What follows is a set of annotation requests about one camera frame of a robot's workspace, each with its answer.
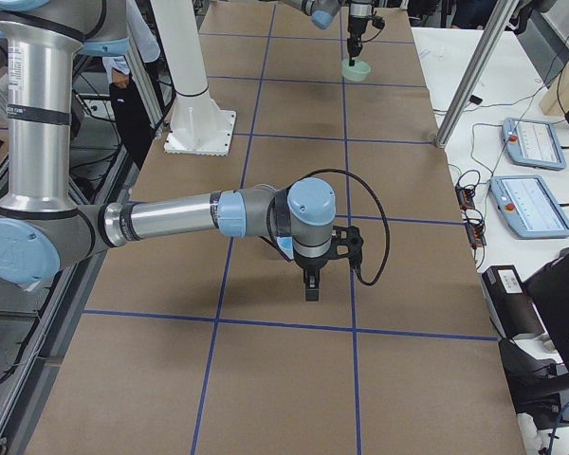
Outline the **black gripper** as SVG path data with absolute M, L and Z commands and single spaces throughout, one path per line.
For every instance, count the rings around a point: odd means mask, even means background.
M 355 65 L 355 54 L 360 55 L 362 50 L 362 35 L 364 34 L 364 19 L 361 17 L 348 17 L 348 64 Z
M 326 265 L 321 258 L 299 257 L 298 266 L 303 270 L 305 300 L 318 301 L 320 298 L 320 270 Z

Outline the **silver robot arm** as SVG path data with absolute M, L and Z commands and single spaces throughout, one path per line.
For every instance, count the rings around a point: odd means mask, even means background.
M 348 8 L 348 38 L 346 40 L 348 67 L 359 63 L 365 43 L 374 40 L 385 28 L 385 20 L 377 14 L 378 1 L 369 0 L 284 0 L 284 4 L 303 13 L 320 29 L 330 27 L 340 10 Z
M 73 59 L 124 55 L 126 9 L 122 1 L 0 1 L 9 46 L 0 278 L 39 282 L 111 247 L 217 229 L 229 237 L 289 239 L 305 296 L 315 300 L 321 268 L 337 249 L 335 193 L 319 178 L 282 190 L 259 185 L 154 203 L 79 205 L 69 197 Z

